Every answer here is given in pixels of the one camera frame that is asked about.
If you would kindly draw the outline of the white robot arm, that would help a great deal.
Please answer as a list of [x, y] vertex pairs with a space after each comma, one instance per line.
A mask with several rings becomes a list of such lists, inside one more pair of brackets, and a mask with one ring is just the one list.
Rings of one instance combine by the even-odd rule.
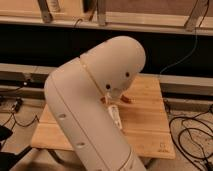
[[145, 65], [142, 45], [111, 38], [54, 70], [46, 103], [87, 171], [146, 171], [102, 99], [119, 99]]

